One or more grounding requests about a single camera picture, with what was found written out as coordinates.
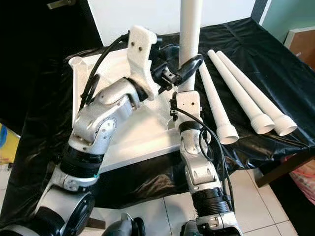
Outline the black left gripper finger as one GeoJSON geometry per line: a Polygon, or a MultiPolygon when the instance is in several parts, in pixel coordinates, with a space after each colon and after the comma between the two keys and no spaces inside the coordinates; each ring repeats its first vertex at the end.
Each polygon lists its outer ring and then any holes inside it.
{"type": "Polygon", "coordinates": [[[181,65],[180,69],[176,71],[176,85],[182,85],[184,82],[193,77],[193,74],[198,70],[198,68],[203,63],[203,56],[201,54],[196,54],[191,57],[188,61],[181,65]]]}
{"type": "Polygon", "coordinates": [[[176,43],[162,45],[157,50],[157,60],[160,63],[164,61],[178,61],[179,60],[180,45],[176,43]]]}

